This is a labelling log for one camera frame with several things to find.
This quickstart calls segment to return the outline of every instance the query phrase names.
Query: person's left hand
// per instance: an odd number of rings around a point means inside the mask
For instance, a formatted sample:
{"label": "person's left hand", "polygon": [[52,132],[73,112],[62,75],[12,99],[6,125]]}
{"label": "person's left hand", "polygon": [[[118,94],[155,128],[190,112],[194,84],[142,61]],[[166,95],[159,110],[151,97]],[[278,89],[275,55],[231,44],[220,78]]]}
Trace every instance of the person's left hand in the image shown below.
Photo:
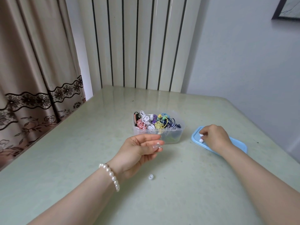
{"label": "person's left hand", "polygon": [[163,151],[162,147],[159,149],[153,147],[157,143],[165,144],[159,139],[160,135],[157,134],[141,134],[125,140],[114,158],[107,162],[119,182],[134,176],[145,162],[154,159],[157,152]]}

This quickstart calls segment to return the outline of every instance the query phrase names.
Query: white wall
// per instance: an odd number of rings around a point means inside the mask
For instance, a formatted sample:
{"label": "white wall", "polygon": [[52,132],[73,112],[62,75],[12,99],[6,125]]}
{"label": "white wall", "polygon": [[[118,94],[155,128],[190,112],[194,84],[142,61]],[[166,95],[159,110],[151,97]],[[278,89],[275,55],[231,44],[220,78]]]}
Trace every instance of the white wall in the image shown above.
{"label": "white wall", "polygon": [[93,96],[93,91],[78,0],[66,0],[66,3],[84,85],[85,98],[88,100]]}
{"label": "white wall", "polygon": [[202,0],[182,92],[227,98],[300,161],[300,23],[280,0]]}

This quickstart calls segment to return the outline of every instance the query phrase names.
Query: white vertical radiator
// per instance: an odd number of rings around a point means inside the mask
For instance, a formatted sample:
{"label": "white vertical radiator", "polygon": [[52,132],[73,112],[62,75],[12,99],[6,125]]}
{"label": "white vertical radiator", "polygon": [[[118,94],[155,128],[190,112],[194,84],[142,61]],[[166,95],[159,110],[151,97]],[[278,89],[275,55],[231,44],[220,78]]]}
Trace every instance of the white vertical radiator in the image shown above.
{"label": "white vertical radiator", "polygon": [[94,28],[89,30],[94,30],[90,39],[95,41],[91,49],[100,74],[91,76],[92,87],[180,92],[200,1],[86,1],[86,6],[92,4]]}

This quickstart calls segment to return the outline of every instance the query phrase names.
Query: blue plastic lid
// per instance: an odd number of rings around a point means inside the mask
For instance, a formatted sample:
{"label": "blue plastic lid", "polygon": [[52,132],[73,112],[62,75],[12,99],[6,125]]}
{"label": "blue plastic lid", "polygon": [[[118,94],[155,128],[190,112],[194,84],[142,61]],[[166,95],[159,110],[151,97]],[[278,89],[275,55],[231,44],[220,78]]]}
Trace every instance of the blue plastic lid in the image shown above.
{"label": "blue plastic lid", "polygon": [[[204,147],[205,149],[207,149],[207,150],[209,150],[209,151],[212,151],[213,153],[219,155],[218,153],[216,153],[215,151],[213,151],[212,149],[210,149],[210,148],[207,146],[207,144],[206,144],[205,142],[200,143],[200,141],[199,141],[199,140],[200,140],[199,131],[200,131],[203,127],[204,127],[204,126],[200,126],[200,127],[198,127],[198,128],[195,130],[195,132],[192,134],[192,137],[191,137],[192,141],[195,142],[196,144],[198,144],[198,145]],[[247,151],[248,151],[248,150],[247,150],[247,146],[246,146],[243,142],[241,142],[241,141],[239,141],[239,140],[237,140],[237,139],[234,139],[234,138],[232,138],[232,137],[229,137],[229,138],[230,138],[231,142],[232,142],[236,147],[238,147],[239,149],[241,149],[243,152],[245,152],[245,153],[247,154]]]}

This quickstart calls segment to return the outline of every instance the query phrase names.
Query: clear plastic container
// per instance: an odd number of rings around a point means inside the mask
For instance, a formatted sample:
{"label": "clear plastic container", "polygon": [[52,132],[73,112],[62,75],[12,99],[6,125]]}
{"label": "clear plastic container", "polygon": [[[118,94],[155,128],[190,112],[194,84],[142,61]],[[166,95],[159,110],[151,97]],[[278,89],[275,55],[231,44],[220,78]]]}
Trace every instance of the clear plastic container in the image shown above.
{"label": "clear plastic container", "polygon": [[156,114],[159,115],[161,113],[166,113],[170,115],[170,118],[174,118],[176,124],[181,125],[181,128],[172,128],[172,129],[139,129],[138,127],[135,126],[134,123],[134,115],[132,115],[132,120],[133,120],[133,133],[134,135],[138,134],[159,134],[161,135],[161,140],[165,142],[165,144],[174,144],[178,143],[180,140],[180,137],[183,133],[183,130],[185,129],[185,123],[184,121],[180,118],[180,115],[176,113],[174,110],[169,111],[169,110],[143,110],[145,114]]}

